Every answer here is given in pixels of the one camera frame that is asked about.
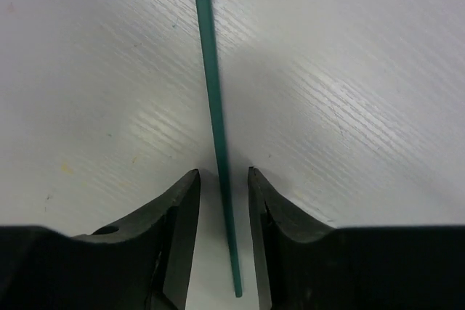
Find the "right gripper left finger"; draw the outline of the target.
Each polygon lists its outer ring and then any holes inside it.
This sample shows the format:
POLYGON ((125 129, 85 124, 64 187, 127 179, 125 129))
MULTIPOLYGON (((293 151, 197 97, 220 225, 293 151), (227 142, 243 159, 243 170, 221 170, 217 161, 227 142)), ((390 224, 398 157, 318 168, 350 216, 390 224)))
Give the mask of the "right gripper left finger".
POLYGON ((183 309, 201 178, 188 171, 162 195, 91 234, 1 228, 3 309, 183 309))

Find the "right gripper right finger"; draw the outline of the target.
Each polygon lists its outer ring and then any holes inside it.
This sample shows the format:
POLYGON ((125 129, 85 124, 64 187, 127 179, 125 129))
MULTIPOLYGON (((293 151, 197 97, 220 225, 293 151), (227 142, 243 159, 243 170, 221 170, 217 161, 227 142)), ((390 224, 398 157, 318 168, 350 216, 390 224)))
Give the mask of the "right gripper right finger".
POLYGON ((261 309, 462 309, 462 226, 333 228, 248 170, 261 309))

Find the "teal chopstick crossing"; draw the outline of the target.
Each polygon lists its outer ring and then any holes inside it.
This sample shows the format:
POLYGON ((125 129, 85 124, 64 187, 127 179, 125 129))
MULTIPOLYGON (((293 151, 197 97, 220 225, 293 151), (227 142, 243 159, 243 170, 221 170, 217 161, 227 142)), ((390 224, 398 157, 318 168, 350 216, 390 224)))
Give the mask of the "teal chopstick crossing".
POLYGON ((222 199, 222 211, 225 220, 227 244, 230 255, 232 283, 237 298, 243 296, 243 286, 240 275, 240 261, 235 220, 233 214, 233 200, 230 183, 230 164, 225 132, 225 120, 222 107, 222 92, 217 54, 217 40, 214 26, 214 12, 212 0, 195 0, 198 28, 201 39, 204 75, 206 80, 211 129, 214 140, 214 151, 219 178, 219 189, 222 199))

